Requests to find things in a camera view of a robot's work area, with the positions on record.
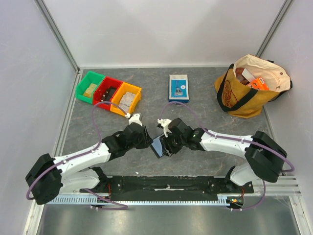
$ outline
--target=plastic bin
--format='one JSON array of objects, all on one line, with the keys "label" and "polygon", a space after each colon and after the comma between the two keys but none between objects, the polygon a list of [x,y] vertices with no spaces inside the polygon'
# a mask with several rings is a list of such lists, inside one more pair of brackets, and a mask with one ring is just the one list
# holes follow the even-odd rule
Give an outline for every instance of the plastic bin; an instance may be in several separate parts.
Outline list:
[{"label": "plastic bin", "polygon": [[[123,95],[125,95],[126,92],[131,92],[131,93],[135,94],[135,98],[132,101],[132,104],[130,105],[129,110],[125,110],[126,112],[128,111],[130,114],[132,114],[135,110],[136,104],[138,103],[138,101],[141,100],[141,88],[140,87],[136,87],[134,85],[123,82],[123,84],[120,86],[120,88],[115,93],[115,96],[113,97],[112,102],[115,104],[119,104]],[[110,111],[114,112],[116,114],[120,114],[122,116],[125,116],[125,114],[119,108],[115,107],[114,105],[111,105]]]},{"label": "plastic bin", "polygon": [[94,91],[91,94],[91,98],[83,96],[83,94],[84,94],[85,90],[90,86],[91,83],[94,83],[97,85],[97,87],[95,89],[95,91],[96,91],[98,86],[100,85],[100,83],[103,81],[104,78],[105,78],[104,75],[98,74],[96,72],[88,71],[87,74],[85,75],[85,77],[77,85],[75,97],[77,99],[84,101],[84,102],[92,104]]},{"label": "plastic bin", "polygon": [[[118,91],[119,87],[122,85],[123,82],[118,81],[114,78],[111,77],[105,77],[105,79],[101,82],[101,84],[98,86],[98,88],[96,89],[96,91],[93,94],[93,104],[97,104],[101,101],[101,98],[104,94],[104,92],[110,88],[110,87],[114,87],[116,88],[116,91],[114,92],[114,95],[112,96],[112,98],[110,99],[110,101],[112,102],[113,97],[115,96],[116,92]],[[110,104],[99,104],[98,107],[109,110],[110,111]]]}]

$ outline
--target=orange package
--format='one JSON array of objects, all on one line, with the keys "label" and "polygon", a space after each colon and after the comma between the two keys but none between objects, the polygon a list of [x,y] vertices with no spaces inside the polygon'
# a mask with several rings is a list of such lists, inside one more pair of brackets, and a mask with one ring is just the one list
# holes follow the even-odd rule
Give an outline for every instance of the orange package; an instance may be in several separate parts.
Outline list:
[{"label": "orange package", "polygon": [[264,91],[269,90],[268,86],[266,85],[262,77],[258,77],[257,79],[250,82],[247,86],[256,90],[264,90]]}]

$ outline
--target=gray floor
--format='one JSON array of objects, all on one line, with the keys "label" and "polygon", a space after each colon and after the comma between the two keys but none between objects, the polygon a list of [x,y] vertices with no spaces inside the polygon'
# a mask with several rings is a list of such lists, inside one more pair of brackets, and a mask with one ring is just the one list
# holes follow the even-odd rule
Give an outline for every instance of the gray floor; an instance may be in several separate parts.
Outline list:
[{"label": "gray floor", "polygon": [[[157,119],[168,103],[169,74],[187,74],[189,106],[200,116],[203,124],[214,131],[249,135],[257,130],[268,132],[264,112],[250,119],[236,118],[224,113],[217,104],[213,87],[215,79],[226,68],[180,69],[105,69],[95,72],[142,87],[142,100],[136,111],[143,114],[143,123],[151,137],[161,133]],[[63,154],[76,152],[97,142],[91,124],[90,104],[76,101]],[[102,136],[123,130],[127,120],[117,114],[98,109],[95,120]],[[198,125],[183,107],[173,105],[164,118],[180,117],[191,127]],[[150,149],[129,151],[124,157],[100,164],[108,175],[220,175],[244,159],[219,152],[183,149],[170,158],[157,159]],[[259,198],[246,198],[245,205]],[[286,198],[266,198],[255,210],[230,212],[225,208],[198,206],[132,206],[127,211],[95,211],[88,206],[46,205],[38,235],[298,235],[290,201]]]},{"label": "gray floor", "polygon": [[[142,88],[142,99],[135,111],[143,115],[153,138],[162,130],[157,128],[161,109],[168,103],[169,74],[187,74],[189,79],[188,105],[198,113],[205,127],[220,133],[251,135],[257,130],[268,132],[264,112],[261,115],[243,119],[224,113],[217,104],[213,83],[227,68],[156,68],[156,69],[103,69],[97,73],[126,81]],[[70,121],[63,154],[76,152],[97,142],[90,119],[92,105],[76,100]],[[181,118],[193,128],[198,127],[193,115],[184,107],[169,106],[163,118]],[[95,120],[102,137],[123,130],[128,124],[126,118],[103,109],[95,111]],[[150,149],[133,149],[124,157],[100,164],[108,175],[220,175],[224,176],[230,167],[241,165],[245,160],[219,152],[191,151],[187,148],[170,158],[158,159]]]}]

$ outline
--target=blue box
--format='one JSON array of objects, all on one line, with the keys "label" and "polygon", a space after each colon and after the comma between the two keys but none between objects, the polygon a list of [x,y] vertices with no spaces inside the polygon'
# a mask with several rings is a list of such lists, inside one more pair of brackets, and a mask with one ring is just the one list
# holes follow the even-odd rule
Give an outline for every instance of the blue box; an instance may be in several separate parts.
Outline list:
[{"label": "blue box", "polygon": [[168,101],[188,103],[188,76],[186,74],[171,74],[169,81]]}]

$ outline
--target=orange bin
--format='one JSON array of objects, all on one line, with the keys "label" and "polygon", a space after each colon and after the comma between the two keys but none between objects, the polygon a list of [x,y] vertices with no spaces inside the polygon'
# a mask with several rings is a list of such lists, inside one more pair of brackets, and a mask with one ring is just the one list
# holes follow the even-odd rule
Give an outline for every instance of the orange bin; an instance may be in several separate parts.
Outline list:
[{"label": "orange bin", "polygon": [[[119,87],[119,89],[116,91],[111,102],[118,105],[119,102],[121,101],[123,95],[125,95],[126,92],[130,92],[130,93],[135,94],[135,98],[133,99],[132,104],[129,107],[129,110],[125,110],[126,112],[132,114],[135,110],[136,104],[138,103],[138,101],[141,100],[141,88],[140,87],[136,87],[134,85],[123,82],[122,85]],[[114,105],[111,105],[110,111],[113,113],[125,116],[125,114],[119,108],[115,107]]]}]

